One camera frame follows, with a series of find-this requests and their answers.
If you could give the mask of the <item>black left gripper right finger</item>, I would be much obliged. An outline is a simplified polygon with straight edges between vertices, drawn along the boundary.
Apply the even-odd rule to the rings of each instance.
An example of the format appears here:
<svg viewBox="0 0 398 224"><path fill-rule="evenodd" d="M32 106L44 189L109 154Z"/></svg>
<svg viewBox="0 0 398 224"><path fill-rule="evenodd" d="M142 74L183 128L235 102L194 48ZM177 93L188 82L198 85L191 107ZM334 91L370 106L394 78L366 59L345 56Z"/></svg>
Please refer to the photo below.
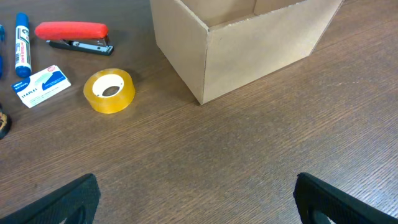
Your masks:
<svg viewBox="0 0 398 224"><path fill-rule="evenodd" d="M293 196L303 224L397 224L397 218L306 172L297 175Z"/></svg>

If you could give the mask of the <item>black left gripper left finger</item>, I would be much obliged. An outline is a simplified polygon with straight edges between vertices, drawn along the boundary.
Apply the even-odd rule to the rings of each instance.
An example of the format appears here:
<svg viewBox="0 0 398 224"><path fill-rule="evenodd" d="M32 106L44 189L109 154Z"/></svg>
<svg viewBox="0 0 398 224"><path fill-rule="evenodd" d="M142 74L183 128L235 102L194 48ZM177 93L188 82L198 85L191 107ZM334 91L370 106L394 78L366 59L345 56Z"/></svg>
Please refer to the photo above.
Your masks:
<svg viewBox="0 0 398 224"><path fill-rule="evenodd" d="M100 197L96 176L85 174L1 218L1 224L92 224Z"/></svg>

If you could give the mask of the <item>white blue staples box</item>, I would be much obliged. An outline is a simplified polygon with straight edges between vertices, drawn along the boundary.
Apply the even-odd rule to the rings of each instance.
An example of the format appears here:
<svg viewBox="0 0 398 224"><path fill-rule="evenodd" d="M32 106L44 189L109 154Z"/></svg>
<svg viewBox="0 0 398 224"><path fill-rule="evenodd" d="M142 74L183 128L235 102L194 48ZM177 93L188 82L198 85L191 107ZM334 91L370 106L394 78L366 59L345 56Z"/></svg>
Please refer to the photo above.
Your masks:
<svg viewBox="0 0 398 224"><path fill-rule="evenodd" d="M58 66L52 65L13 85L12 89L28 108L32 108L71 86Z"/></svg>

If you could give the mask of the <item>red stapler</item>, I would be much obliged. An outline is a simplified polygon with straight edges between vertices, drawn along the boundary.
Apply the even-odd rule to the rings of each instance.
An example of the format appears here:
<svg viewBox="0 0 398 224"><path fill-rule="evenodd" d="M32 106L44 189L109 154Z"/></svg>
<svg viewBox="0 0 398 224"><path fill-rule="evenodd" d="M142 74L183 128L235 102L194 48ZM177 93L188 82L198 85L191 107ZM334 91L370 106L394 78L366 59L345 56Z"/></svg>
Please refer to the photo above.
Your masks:
<svg viewBox="0 0 398 224"><path fill-rule="evenodd" d="M114 47L109 43L109 29L97 22L42 22L35 35L57 49L110 56Z"/></svg>

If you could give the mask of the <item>brown cardboard box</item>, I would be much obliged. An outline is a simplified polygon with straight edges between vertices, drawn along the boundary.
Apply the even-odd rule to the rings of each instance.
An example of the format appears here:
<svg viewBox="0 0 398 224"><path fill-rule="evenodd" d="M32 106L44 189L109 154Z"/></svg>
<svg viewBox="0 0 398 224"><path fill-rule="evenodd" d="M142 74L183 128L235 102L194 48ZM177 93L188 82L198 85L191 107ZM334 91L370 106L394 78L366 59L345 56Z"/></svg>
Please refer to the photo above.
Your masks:
<svg viewBox="0 0 398 224"><path fill-rule="evenodd" d="M155 40L205 104L308 57L343 0L150 0Z"/></svg>

